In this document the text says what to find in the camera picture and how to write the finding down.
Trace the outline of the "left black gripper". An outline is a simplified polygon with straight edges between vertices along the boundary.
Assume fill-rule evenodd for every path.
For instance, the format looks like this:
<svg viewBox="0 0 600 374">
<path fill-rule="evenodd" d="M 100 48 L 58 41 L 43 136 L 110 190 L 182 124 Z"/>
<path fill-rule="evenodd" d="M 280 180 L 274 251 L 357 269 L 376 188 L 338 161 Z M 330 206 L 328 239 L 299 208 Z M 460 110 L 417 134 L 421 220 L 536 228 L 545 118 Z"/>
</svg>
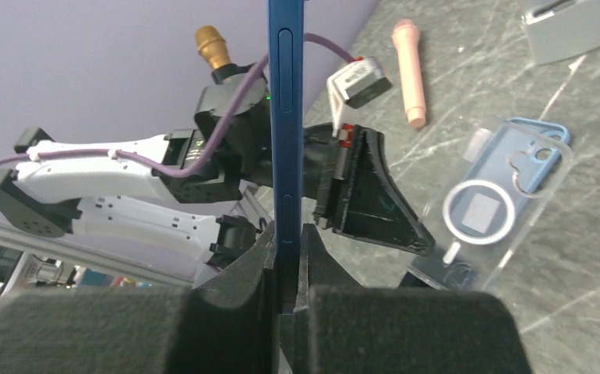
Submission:
<svg viewBox="0 0 600 374">
<path fill-rule="evenodd" d="M 425 256 L 435 240 L 389 174 L 384 135 L 331 123 L 304 132 L 304 196 L 315 201 L 312 219 L 322 229 L 360 242 Z"/>
</svg>

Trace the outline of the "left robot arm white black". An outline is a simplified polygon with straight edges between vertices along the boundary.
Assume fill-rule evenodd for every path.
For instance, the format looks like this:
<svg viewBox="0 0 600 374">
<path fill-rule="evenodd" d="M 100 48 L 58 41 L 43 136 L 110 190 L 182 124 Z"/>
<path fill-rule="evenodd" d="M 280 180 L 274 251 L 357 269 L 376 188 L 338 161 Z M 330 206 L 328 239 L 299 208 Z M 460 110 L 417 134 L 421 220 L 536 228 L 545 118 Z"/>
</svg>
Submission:
<svg viewBox="0 0 600 374">
<path fill-rule="evenodd" d="M 0 213 L 33 235 L 114 235 L 181 249 L 225 268 L 268 225 L 264 216 L 208 217 L 164 208 L 161 201 L 204 204 L 243 201 L 240 185 L 272 186 L 270 128 L 263 85 L 238 110 L 228 139 L 195 174 L 172 170 L 199 159 L 198 129 L 120 143 L 55 142 L 43 129 L 25 131 L 15 154 L 0 161 Z M 304 131 L 304 188 L 316 224 L 360 242 L 424 256 L 435 242 L 390 177 L 381 132 L 329 123 Z"/>
</svg>

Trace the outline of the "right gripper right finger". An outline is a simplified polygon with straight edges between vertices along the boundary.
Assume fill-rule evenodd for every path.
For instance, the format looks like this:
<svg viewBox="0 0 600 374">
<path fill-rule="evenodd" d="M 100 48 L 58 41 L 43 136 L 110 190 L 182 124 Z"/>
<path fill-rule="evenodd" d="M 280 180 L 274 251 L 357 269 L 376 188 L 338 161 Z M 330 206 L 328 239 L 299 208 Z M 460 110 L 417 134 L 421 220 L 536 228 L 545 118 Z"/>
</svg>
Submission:
<svg viewBox="0 0 600 374">
<path fill-rule="evenodd" d="M 305 224 L 295 305 L 297 373 L 529 373 L 514 318 L 495 296 L 365 288 Z"/>
</svg>

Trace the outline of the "light blue phone case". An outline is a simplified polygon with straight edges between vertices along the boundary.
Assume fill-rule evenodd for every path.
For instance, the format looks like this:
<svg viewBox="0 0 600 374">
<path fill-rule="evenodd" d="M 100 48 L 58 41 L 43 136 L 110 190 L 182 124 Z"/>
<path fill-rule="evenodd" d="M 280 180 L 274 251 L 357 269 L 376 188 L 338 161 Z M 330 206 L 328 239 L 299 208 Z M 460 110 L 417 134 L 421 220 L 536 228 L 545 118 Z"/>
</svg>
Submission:
<svg viewBox="0 0 600 374">
<path fill-rule="evenodd" d="M 477 130 L 466 152 L 472 165 L 443 203 L 443 221 L 456 238 L 492 245 L 512 231 L 561 158 L 544 137 L 570 143 L 565 126 L 529 118 L 509 118 L 494 132 Z"/>
</svg>

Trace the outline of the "clear transparent phone case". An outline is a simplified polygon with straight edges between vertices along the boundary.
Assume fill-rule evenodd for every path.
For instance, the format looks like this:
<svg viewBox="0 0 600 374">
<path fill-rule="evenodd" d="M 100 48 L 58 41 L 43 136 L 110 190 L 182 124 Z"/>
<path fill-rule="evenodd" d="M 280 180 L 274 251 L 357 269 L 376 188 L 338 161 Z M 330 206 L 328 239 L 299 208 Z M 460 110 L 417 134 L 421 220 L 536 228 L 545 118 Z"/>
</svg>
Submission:
<svg viewBox="0 0 600 374">
<path fill-rule="evenodd" d="M 437 289 L 488 288 L 566 177 L 570 141 L 567 127 L 529 118 L 473 125 L 422 211 L 434 248 L 409 273 Z"/>
</svg>

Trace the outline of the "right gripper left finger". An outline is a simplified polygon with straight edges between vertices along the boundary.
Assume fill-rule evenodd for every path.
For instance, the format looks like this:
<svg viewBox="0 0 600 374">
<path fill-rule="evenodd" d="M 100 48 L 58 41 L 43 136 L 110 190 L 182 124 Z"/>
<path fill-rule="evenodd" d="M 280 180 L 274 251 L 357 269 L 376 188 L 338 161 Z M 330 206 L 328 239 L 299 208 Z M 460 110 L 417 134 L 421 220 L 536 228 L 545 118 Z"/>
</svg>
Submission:
<svg viewBox="0 0 600 374">
<path fill-rule="evenodd" d="M 274 229 L 197 288 L 0 297 L 0 373 L 274 373 Z"/>
</svg>

